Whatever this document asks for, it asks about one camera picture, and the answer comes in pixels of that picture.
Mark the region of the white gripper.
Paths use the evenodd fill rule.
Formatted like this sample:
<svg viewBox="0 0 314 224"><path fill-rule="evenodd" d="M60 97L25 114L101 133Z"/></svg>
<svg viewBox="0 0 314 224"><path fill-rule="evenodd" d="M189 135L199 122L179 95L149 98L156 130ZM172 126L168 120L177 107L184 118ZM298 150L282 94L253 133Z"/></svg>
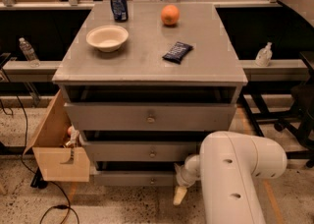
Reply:
<svg viewBox="0 0 314 224"><path fill-rule="evenodd" d="M183 165L174 163L178 186L175 188L173 205L180 205L187 193L187 188L200 180L200 158L198 154L188 156Z"/></svg>

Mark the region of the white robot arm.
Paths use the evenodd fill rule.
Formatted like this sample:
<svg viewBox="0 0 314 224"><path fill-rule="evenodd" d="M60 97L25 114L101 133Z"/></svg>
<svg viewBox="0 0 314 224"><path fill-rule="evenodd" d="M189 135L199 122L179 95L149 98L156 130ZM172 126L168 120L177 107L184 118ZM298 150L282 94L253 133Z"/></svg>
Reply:
<svg viewBox="0 0 314 224"><path fill-rule="evenodd" d="M207 224L266 224L253 180L276 179L288 159L274 140L234 132L208 135L197 154L176 165L173 204L201 183Z"/></svg>

